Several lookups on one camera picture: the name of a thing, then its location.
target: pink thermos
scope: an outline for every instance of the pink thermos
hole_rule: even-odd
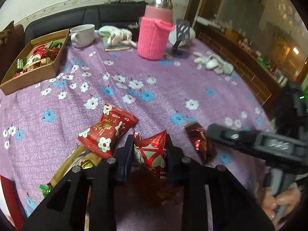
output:
[[[138,54],[149,60],[159,60],[164,56],[172,22],[171,0],[153,0],[145,8],[141,18],[138,40]]]

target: human hand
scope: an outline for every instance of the human hand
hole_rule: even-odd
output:
[[[300,195],[300,190],[296,186],[291,189],[288,189],[285,192],[282,192],[277,197],[273,197],[270,195],[270,188],[268,187],[265,190],[264,200],[262,202],[262,209],[276,226],[280,219],[275,218],[274,209],[276,209],[278,205],[287,205],[287,208],[282,215],[282,217],[285,217],[287,214],[291,213],[291,211],[298,205]]]

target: pink knitted cover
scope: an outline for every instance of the pink knitted cover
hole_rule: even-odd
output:
[[[169,33],[174,24],[160,19],[141,18],[138,54],[149,60],[159,60],[164,56]]]

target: black leather sofa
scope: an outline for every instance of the black leather sofa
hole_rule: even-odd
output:
[[[38,19],[26,27],[25,45],[40,36],[82,24],[94,24],[95,29],[104,25],[127,28],[133,33],[133,41],[136,41],[139,35],[138,29],[129,25],[136,25],[139,18],[144,16],[146,4],[146,2],[107,3],[74,8]]]

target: box of snacks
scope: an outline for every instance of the box of snacks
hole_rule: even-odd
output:
[[[57,76],[69,29],[29,42],[7,71],[0,89],[9,95],[19,89]]]

